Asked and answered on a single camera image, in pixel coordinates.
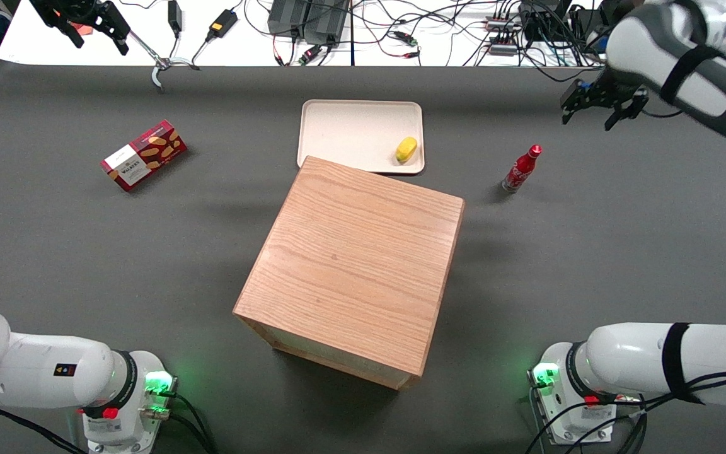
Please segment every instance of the bottle cap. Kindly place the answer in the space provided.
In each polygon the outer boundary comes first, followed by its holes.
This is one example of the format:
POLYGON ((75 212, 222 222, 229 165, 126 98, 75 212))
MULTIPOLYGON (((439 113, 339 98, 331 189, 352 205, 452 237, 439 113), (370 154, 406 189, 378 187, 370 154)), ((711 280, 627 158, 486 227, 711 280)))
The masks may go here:
POLYGON ((533 144, 531 146, 531 149, 528 150, 528 155, 532 158, 536 158, 537 156, 542 154, 542 147, 538 146, 538 144, 533 144))

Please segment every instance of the box top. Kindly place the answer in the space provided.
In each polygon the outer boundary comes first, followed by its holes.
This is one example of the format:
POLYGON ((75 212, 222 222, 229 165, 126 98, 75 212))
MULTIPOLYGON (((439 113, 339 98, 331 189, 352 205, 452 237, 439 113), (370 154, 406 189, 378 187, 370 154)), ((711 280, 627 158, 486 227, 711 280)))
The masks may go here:
POLYGON ((463 209, 307 158, 234 313, 420 376, 463 209))

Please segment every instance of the tray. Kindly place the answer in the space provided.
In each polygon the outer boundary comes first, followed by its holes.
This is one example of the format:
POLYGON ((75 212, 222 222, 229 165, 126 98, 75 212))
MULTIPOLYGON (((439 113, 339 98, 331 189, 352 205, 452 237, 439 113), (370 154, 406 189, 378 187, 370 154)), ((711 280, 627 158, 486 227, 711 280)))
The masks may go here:
POLYGON ((422 108, 395 101, 309 100, 302 107, 299 167, 308 156, 375 173, 415 175, 424 169, 422 108), (394 153, 412 136, 418 147, 400 164, 394 153))

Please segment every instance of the black mat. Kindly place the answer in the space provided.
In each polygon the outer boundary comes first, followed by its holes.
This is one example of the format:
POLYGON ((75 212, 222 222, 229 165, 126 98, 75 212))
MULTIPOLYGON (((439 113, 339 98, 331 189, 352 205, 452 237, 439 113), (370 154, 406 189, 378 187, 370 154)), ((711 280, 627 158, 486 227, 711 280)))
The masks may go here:
MULTIPOLYGON (((614 322, 726 323, 726 144, 689 119, 605 133, 594 111, 565 127, 565 85, 532 69, 162 77, 167 95, 147 68, 0 62, 0 313, 18 332, 155 352, 222 452, 522 453, 525 369, 551 343, 614 322), (427 167, 404 179, 467 201, 426 374, 406 393, 273 352, 231 316, 296 175, 309 98, 418 101, 427 167), (191 153, 123 193, 99 161, 164 118, 191 153), (532 143, 533 177, 498 197, 532 143)), ((20 414, 69 433, 63 411, 20 414)), ((0 419, 1 453, 54 449, 0 419)), ((156 452, 199 449, 169 423, 156 452)), ((643 452, 726 452, 726 408, 664 405, 643 452)))

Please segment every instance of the coca-cola bottle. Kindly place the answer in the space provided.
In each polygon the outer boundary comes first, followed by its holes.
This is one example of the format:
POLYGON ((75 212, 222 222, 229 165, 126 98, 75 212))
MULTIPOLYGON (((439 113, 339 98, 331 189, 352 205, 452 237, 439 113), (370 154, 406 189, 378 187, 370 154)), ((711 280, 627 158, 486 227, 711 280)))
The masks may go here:
POLYGON ((517 161, 512 169, 509 170, 509 175, 506 175, 504 181, 500 186, 508 192, 517 192, 522 182, 524 182, 528 175, 534 171, 536 166, 536 158, 542 153, 542 147, 538 144, 534 144, 528 153, 525 153, 517 161))

